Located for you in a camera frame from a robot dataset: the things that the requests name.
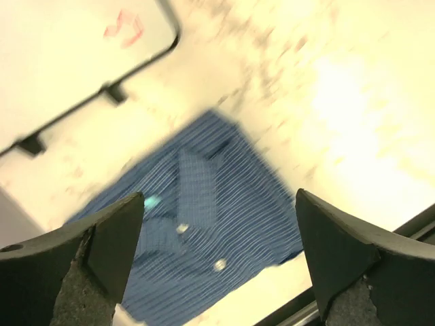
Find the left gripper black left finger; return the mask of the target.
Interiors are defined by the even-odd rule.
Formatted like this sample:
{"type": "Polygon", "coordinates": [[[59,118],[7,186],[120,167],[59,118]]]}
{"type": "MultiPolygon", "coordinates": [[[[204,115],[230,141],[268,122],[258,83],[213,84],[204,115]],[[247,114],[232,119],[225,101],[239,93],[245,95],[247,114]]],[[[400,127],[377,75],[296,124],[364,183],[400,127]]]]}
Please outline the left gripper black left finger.
{"type": "Polygon", "coordinates": [[[2,325],[111,325],[137,248],[144,196],[133,193],[1,249],[2,325]]]}

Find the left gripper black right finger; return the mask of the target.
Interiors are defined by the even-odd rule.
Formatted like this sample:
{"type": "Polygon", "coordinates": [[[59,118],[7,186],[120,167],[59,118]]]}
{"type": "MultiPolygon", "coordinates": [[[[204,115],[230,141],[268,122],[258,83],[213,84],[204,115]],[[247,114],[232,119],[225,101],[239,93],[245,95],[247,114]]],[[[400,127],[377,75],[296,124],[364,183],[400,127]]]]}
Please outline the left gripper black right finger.
{"type": "Polygon", "coordinates": [[[296,193],[296,215],[322,317],[366,275],[381,325],[434,324],[434,244],[368,223],[304,189],[296,193]]]}

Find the blue checkered long sleeve shirt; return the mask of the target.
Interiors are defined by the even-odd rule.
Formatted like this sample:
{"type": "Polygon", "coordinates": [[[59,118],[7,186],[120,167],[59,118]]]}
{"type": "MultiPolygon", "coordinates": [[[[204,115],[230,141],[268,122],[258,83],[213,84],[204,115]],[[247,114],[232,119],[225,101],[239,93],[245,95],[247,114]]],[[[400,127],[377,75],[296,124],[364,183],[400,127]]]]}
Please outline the blue checkered long sleeve shirt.
{"type": "Polygon", "coordinates": [[[208,110],[75,215],[128,194],[144,214],[122,307],[147,325],[183,325],[302,249],[294,196],[242,130],[208,110]]]}

